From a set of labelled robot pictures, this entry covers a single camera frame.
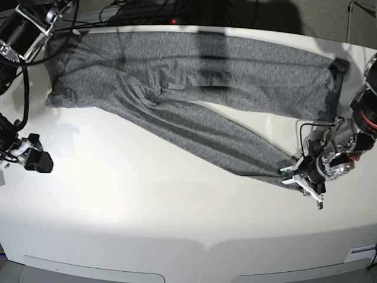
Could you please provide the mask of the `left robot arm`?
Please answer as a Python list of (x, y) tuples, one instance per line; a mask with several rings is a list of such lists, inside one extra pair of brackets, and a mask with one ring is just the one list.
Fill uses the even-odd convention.
[(324, 126), (319, 139), (307, 140), (302, 155), (292, 166), (282, 168), (282, 183), (296, 185), (305, 196), (323, 208), (325, 183), (348, 174), (361, 155), (376, 143), (376, 57), (366, 64), (363, 85), (350, 103), (349, 117), (336, 117)]

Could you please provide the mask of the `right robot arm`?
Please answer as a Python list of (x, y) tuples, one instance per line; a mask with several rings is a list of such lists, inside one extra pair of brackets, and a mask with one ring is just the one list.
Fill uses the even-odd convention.
[(29, 116), (29, 67), (43, 64), (67, 46), (75, 28), (75, 21), (64, 43), (52, 55), (39, 61), (35, 58), (52, 37), (58, 21), (71, 9), (78, 16), (79, 1), (18, 1), (14, 12), (1, 24), (1, 94), (9, 89), (13, 81), (22, 75), (24, 82), (24, 110), (21, 120), (10, 122), (1, 116), (1, 169), (19, 164), (25, 170), (51, 173), (54, 163), (43, 150), (38, 134), (20, 139), (18, 133), (24, 129)]

